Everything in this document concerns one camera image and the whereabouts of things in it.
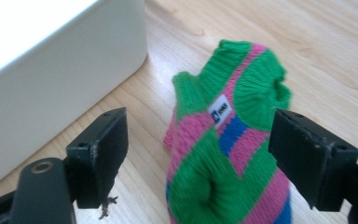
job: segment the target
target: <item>white label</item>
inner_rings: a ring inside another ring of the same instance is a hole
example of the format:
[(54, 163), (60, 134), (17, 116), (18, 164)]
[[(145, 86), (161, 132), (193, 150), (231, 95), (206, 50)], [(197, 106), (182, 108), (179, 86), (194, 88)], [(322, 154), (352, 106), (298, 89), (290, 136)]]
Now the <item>white label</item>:
[(231, 105), (228, 102), (227, 97), (222, 94), (217, 98), (213, 104), (208, 108), (208, 113), (214, 120), (214, 128), (218, 129), (222, 125), (229, 113), (232, 111)]

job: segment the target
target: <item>knitted sweater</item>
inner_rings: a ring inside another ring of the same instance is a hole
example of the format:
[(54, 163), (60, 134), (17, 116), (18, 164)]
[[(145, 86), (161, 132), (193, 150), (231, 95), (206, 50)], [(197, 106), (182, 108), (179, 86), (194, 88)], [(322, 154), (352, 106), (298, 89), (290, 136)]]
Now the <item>knitted sweater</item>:
[(175, 76), (171, 223), (290, 223), (289, 181), (268, 152), (275, 108), (289, 106), (271, 50), (222, 40), (198, 76)]

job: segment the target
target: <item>white plastic container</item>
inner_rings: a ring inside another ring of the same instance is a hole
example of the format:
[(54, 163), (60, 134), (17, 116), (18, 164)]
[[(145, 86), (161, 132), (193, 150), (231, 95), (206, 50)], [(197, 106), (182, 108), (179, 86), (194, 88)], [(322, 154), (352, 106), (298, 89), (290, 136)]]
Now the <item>white plastic container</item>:
[(101, 0), (1, 69), (0, 179), (133, 74), (145, 56), (144, 1)]

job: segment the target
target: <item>pink stripe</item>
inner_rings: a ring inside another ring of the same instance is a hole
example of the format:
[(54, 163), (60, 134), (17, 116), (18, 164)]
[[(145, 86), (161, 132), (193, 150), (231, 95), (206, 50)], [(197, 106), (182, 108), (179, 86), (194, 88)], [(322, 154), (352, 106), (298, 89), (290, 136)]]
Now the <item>pink stripe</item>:
[(168, 180), (171, 181), (176, 169), (190, 149), (202, 138), (205, 132), (213, 126), (213, 119), (208, 112), (185, 116), (177, 127), (176, 143), (172, 151), (172, 160), (168, 170)]
[(266, 141), (268, 136), (269, 133), (248, 128), (234, 144), (231, 152), (229, 153), (229, 159), (231, 160), (234, 170), (237, 172), (239, 178), (241, 178), (245, 172), (245, 168), (248, 166), (248, 161), (260, 148), (261, 144)]
[(171, 224), (176, 224), (177, 222), (176, 222), (175, 218), (172, 216), (171, 212), (169, 212), (169, 215), (170, 215)]
[(231, 79), (228, 81), (225, 89), (223, 90), (223, 94), (227, 97), (228, 101), (233, 105), (233, 92), (237, 80), (240, 78), (242, 72), (249, 66), (249, 64), (260, 54), (262, 54), (266, 50), (266, 47), (258, 44), (253, 44), (252, 49), (249, 54), (246, 56), (245, 60), (240, 64), (240, 66), (235, 69), (234, 74)]
[[(252, 49), (249, 52), (249, 54), (246, 56), (246, 58), (242, 61), (242, 63), (235, 69), (233, 75), (228, 80), (226, 87), (223, 89), (221, 94), (225, 94), (227, 97), (229, 103), (233, 105), (233, 92), (235, 85), (237, 83), (237, 80), (240, 78), (243, 71), (249, 66), (249, 64), (257, 58), (258, 55), (262, 54), (266, 50), (266, 47), (258, 44), (253, 44)], [(219, 129), (217, 130), (218, 135), (222, 135), (227, 125), (231, 122), (231, 119), (235, 117), (235, 112), (232, 111), (228, 117), (226, 118), (226, 122), (224, 122)]]
[(273, 223), (282, 212), (288, 195), (289, 181), (284, 173), (277, 169), (263, 195), (243, 223)]
[(175, 121), (176, 121), (176, 108), (173, 110), (170, 127), (168, 128), (167, 132), (165, 133), (165, 137), (163, 140), (164, 146), (169, 151), (172, 151), (174, 140), (175, 140), (174, 139), (174, 137), (175, 137)]

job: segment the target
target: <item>wooden table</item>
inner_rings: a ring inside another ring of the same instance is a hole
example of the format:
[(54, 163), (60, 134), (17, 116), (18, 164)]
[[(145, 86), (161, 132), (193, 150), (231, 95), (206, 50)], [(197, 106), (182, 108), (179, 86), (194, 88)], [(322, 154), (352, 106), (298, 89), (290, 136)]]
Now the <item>wooden table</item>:
[[(77, 222), (168, 223), (170, 153), (162, 138), (175, 104), (171, 80), (183, 70), (198, 74), (222, 38), (270, 47), (288, 71), (291, 110), (358, 147), (358, 1), (352, 2), (145, 0), (149, 54), (144, 65), (4, 178), (0, 195), (16, 188), (26, 164), (63, 159), (66, 145), (100, 114), (126, 106), (130, 148), (111, 192), (119, 196), (118, 204), (102, 221), (100, 210), (76, 209)], [(309, 210), (295, 189), (292, 194), (294, 223), (347, 220), (348, 203), (341, 213), (327, 214)]]

